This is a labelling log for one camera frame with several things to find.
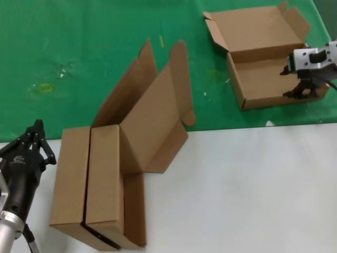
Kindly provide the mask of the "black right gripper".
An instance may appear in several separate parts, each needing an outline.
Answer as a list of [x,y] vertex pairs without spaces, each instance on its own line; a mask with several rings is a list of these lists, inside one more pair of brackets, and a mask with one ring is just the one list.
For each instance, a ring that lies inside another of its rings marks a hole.
[[[291,71],[286,65],[280,75],[288,75]],[[290,91],[282,94],[287,98],[308,99],[315,96],[315,90],[330,80],[331,71],[328,69],[321,70],[298,70],[298,85]]]

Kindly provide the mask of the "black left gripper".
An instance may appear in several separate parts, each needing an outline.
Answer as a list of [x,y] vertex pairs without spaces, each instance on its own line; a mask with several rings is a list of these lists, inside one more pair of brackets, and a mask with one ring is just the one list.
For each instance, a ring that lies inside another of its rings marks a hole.
[[21,136],[1,148],[1,158],[5,160],[3,176],[9,188],[4,210],[27,219],[45,165],[56,165],[55,154],[45,139],[43,121],[36,120]]

